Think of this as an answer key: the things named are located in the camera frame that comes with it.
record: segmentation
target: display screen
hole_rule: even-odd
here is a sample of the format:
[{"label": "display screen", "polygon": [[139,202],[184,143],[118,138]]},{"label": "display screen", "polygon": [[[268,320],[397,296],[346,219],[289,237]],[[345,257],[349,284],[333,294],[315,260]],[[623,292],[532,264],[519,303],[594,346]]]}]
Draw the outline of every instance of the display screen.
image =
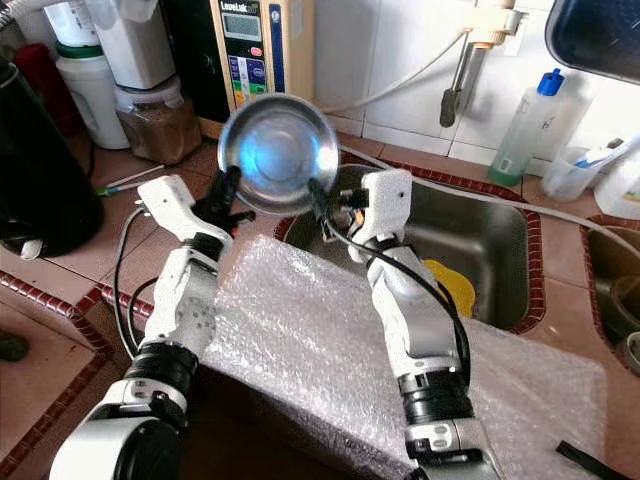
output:
[{"label": "display screen", "polygon": [[254,40],[256,42],[262,41],[259,17],[223,13],[222,20],[224,21],[225,36],[243,40]]}]

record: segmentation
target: countertop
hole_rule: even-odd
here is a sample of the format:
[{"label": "countertop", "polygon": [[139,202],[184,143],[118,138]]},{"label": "countertop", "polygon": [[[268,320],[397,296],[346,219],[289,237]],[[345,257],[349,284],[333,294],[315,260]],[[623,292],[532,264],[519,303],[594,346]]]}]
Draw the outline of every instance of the countertop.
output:
[{"label": "countertop", "polygon": [[[385,145],[379,142],[339,135],[343,145],[389,160],[457,175],[473,180],[486,181],[486,167],[449,157]],[[79,136],[70,145],[83,166],[89,158],[89,142]],[[154,166],[153,163],[134,157],[129,151],[96,152],[96,164],[92,182],[96,187]],[[212,175],[217,170],[216,147],[208,141],[199,151],[177,167],[164,173],[180,174],[195,198],[202,196]],[[584,218],[600,212],[591,192],[586,192],[575,202],[556,203],[540,190],[538,177],[525,177],[521,185],[512,190],[529,203],[572,213]],[[15,255],[2,250],[0,270],[38,287],[69,303],[82,296],[96,283],[110,284],[120,229],[137,198],[135,190],[119,193],[104,199],[105,222],[98,234],[87,244],[69,255],[49,260],[22,262]],[[234,205],[242,210],[243,205]],[[243,225],[236,237],[236,247],[258,234],[272,235],[280,218],[258,215],[252,224]],[[588,357],[600,363],[608,381],[608,431],[605,461],[632,478],[640,478],[640,378],[626,370],[610,346],[600,337],[594,321],[594,308],[590,292],[587,251],[582,233],[577,225],[549,217],[542,217],[542,254],[546,313],[540,323],[523,334],[560,350]],[[157,276],[168,253],[179,242],[167,231],[157,227],[152,219],[141,218],[133,226],[121,268],[120,288],[125,293],[142,282]],[[223,259],[222,274],[234,262],[239,251]],[[152,302],[151,289],[141,299]]]}]

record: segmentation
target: yellow sponge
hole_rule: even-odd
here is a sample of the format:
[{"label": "yellow sponge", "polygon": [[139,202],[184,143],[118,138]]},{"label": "yellow sponge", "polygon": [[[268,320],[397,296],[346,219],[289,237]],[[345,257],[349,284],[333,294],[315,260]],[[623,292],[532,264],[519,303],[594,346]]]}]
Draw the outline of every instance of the yellow sponge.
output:
[{"label": "yellow sponge", "polygon": [[422,260],[422,264],[431,270],[436,280],[447,287],[453,297],[460,315],[471,318],[476,291],[467,277],[442,265],[437,260]]}]

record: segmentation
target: metal bowl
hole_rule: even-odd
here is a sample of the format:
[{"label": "metal bowl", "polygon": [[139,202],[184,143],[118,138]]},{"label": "metal bowl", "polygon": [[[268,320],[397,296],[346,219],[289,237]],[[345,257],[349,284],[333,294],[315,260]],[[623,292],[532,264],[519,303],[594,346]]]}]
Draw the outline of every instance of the metal bowl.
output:
[{"label": "metal bowl", "polygon": [[296,97],[262,95],[238,110],[220,136],[221,170],[238,166],[238,197],[264,213],[297,215],[311,210],[307,184],[326,191],[340,164],[340,148],[327,119]]}]

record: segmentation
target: robotic hand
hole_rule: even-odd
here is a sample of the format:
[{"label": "robotic hand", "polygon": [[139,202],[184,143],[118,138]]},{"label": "robotic hand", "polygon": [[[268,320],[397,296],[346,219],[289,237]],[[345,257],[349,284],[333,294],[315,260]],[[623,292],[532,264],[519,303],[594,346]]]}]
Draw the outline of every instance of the robotic hand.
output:
[{"label": "robotic hand", "polygon": [[64,442],[51,480],[178,478],[187,393],[215,329],[218,260],[231,248],[238,223],[255,218],[253,212],[230,215],[239,179],[235,167],[219,174],[198,202],[177,175],[138,188],[140,203],[182,246],[158,279],[155,308],[131,367]]},{"label": "robotic hand", "polygon": [[468,340],[453,300],[415,252],[401,243],[411,210],[411,174],[370,173],[361,185],[360,190],[341,192],[341,203],[352,213],[351,239],[333,223],[324,191],[313,180],[309,187],[325,233],[349,244],[354,261],[367,262],[373,304],[403,398],[407,453],[419,467],[408,478],[501,479],[484,426],[474,417],[467,396]]}]

